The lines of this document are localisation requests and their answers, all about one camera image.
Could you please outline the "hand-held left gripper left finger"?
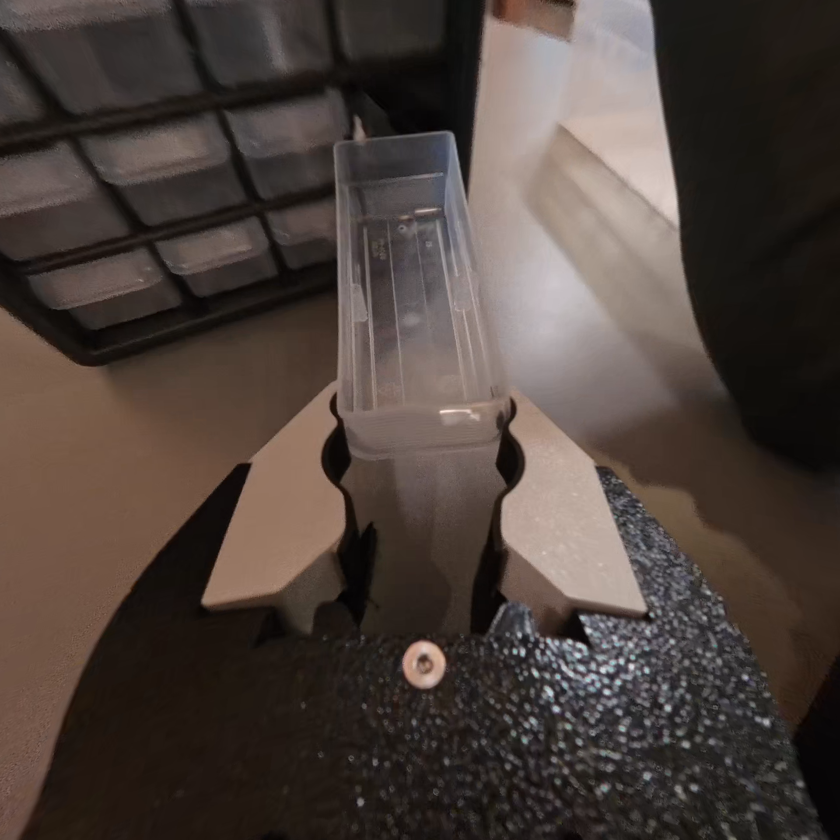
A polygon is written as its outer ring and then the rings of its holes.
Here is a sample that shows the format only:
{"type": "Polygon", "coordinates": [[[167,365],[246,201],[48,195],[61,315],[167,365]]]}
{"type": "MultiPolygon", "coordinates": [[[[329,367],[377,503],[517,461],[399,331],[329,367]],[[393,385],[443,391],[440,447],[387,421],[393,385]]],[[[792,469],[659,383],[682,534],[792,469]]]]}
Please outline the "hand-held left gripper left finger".
{"type": "Polygon", "coordinates": [[[202,595],[205,610],[268,607],[283,629],[308,636],[318,608],[341,594],[348,516],[322,464],[339,429],[334,395],[333,385],[320,391],[249,460],[202,595]]]}

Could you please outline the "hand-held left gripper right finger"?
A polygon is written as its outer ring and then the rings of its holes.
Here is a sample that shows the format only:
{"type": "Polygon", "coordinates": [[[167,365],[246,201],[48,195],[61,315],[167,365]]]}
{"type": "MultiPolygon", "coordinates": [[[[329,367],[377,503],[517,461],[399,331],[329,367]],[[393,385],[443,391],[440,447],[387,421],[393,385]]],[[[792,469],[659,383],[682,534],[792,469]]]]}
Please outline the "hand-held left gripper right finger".
{"type": "Polygon", "coordinates": [[[595,462],[524,394],[511,395],[497,469],[496,592],[539,635],[571,636],[583,615],[633,621],[648,606],[595,462]]]}

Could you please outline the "clear plastic drawer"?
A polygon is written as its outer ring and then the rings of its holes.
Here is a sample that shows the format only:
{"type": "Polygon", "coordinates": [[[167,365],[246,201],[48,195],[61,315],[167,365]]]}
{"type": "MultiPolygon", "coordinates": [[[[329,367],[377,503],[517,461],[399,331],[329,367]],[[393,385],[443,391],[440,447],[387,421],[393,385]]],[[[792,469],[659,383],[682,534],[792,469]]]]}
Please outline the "clear plastic drawer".
{"type": "Polygon", "coordinates": [[[343,485],[377,539],[365,634],[458,635],[511,414],[455,136],[338,143],[343,485]]]}

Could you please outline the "clear plastic storage bin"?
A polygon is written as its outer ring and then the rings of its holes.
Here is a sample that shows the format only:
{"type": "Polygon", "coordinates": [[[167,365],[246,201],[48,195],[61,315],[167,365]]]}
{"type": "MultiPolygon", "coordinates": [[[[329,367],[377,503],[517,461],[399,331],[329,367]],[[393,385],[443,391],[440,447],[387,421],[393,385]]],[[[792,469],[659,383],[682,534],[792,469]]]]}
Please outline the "clear plastic storage bin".
{"type": "Polygon", "coordinates": [[[577,2],[569,41],[486,17],[471,189],[500,183],[572,251],[579,207],[680,278],[676,184],[649,2],[577,2]]]}

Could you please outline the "dark cloth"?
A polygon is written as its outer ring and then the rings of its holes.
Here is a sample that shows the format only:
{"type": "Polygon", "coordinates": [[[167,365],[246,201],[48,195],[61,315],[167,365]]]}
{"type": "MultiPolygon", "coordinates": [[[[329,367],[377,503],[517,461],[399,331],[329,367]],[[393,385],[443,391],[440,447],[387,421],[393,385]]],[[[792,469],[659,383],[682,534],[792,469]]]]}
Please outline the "dark cloth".
{"type": "Polygon", "coordinates": [[[691,307],[751,439],[839,466],[839,2],[653,1],[691,307]]]}

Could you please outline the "tan cardboard box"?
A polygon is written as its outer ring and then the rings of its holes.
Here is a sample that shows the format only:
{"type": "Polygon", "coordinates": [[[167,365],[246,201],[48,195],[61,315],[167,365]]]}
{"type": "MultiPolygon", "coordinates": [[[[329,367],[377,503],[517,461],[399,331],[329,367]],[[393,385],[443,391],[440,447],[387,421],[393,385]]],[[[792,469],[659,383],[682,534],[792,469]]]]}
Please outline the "tan cardboard box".
{"type": "Polygon", "coordinates": [[[501,22],[530,28],[562,41],[571,39],[576,1],[492,1],[491,13],[501,22]]]}

